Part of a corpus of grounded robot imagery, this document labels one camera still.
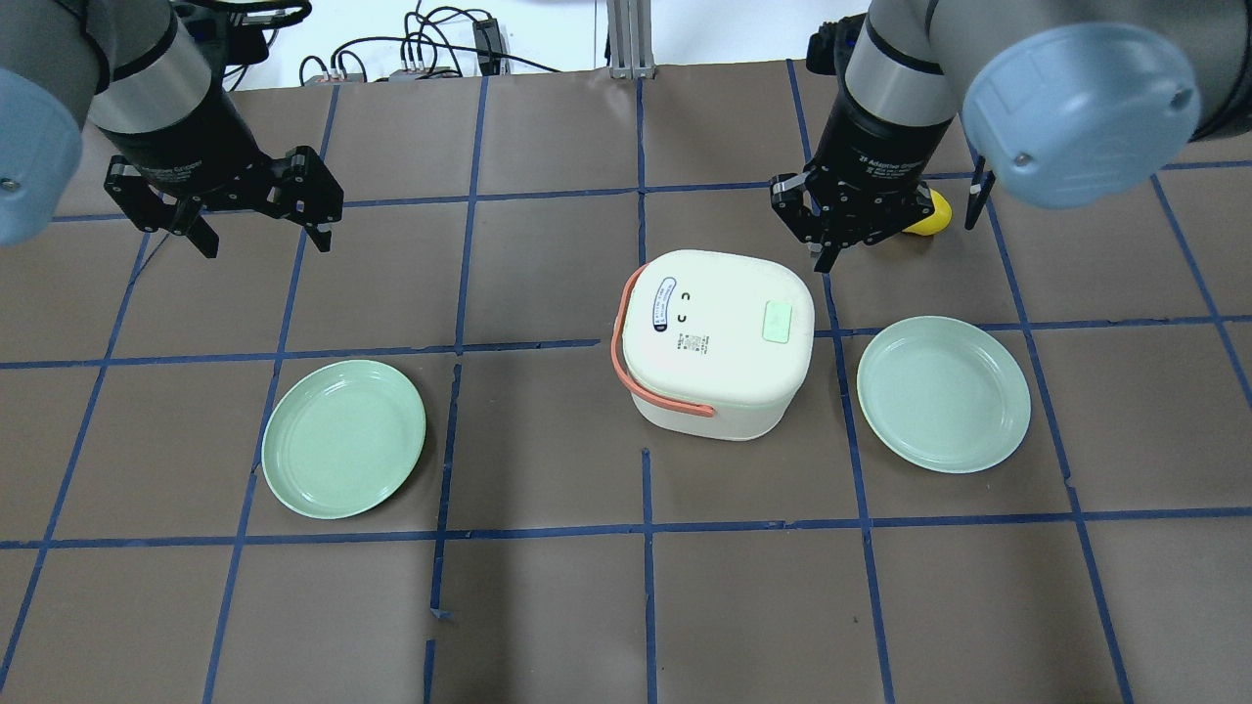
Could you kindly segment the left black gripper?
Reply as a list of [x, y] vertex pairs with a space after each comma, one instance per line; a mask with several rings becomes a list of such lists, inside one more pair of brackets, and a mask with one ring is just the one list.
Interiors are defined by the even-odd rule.
[[343, 209], [341, 183], [310, 147], [295, 147], [290, 163], [265, 154], [225, 93], [207, 94], [185, 116], [156, 130], [108, 127], [106, 139], [116, 157], [104, 189], [138, 229], [185, 238], [214, 259], [219, 238], [203, 209], [253, 209], [274, 218], [293, 213], [316, 249], [331, 252], [332, 228]]

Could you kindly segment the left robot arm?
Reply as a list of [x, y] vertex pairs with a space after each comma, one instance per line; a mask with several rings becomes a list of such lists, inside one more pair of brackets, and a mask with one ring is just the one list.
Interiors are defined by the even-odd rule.
[[218, 254], [210, 212], [255, 212], [331, 251], [344, 190], [310, 147], [270, 157], [224, 88], [308, 1], [5, 1], [3, 244], [51, 223], [91, 124], [116, 148], [104, 190], [138, 229]]

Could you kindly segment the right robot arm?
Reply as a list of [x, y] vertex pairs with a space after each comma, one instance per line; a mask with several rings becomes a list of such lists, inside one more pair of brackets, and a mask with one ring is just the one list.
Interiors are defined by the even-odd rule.
[[1144, 182], [1189, 143], [1249, 130], [1247, 1], [871, 1], [824, 23], [806, 66], [839, 90], [818, 148], [770, 183], [814, 268], [952, 205], [924, 182], [957, 123], [973, 148], [964, 225], [993, 188], [1044, 209]]

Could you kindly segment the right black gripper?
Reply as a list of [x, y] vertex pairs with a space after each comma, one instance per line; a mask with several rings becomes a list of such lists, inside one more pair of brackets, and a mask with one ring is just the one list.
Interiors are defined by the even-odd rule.
[[[808, 172], [770, 179], [771, 210], [806, 246], [815, 272], [828, 276], [851, 242], [880, 243], [926, 215], [930, 188], [921, 172], [953, 122], [900, 125], [853, 98], [833, 100]], [[841, 195], [849, 203], [863, 199], [854, 208], [853, 229], [850, 218], [833, 210]]]

